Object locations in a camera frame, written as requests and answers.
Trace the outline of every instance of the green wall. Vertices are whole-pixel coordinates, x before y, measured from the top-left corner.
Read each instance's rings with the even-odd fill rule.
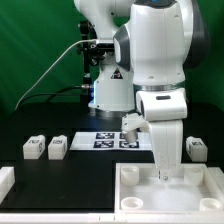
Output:
[[[203,64],[186,73],[188,95],[224,110],[224,1],[199,4],[212,46]],[[82,19],[73,0],[0,0],[0,121],[60,54],[80,40],[77,25]],[[82,74],[82,58],[73,50],[32,94],[81,84]]]

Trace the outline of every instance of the black label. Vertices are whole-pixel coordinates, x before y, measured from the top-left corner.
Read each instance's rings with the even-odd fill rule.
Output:
[[[120,70],[117,68],[112,75],[111,79],[123,79]]]
[[[114,133],[97,133],[96,139],[114,139]]]
[[[108,149],[114,147],[114,141],[96,141],[94,149]]]
[[[139,142],[129,144],[126,141],[120,141],[119,148],[121,148],[121,149],[128,149],[128,148],[129,149],[139,149]]]

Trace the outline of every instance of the small white block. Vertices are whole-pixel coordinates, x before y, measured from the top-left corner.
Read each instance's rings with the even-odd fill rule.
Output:
[[[200,138],[187,138],[186,150],[193,162],[207,161],[208,148]]]
[[[15,183],[14,167],[3,167],[0,170],[0,204]]]
[[[45,137],[43,135],[32,136],[23,145],[24,159],[39,159],[45,150]]]
[[[67,152],[68,144],[67,137],[61,135],[54,137],[48,146],[48,158],[49,160],[62,160]]]

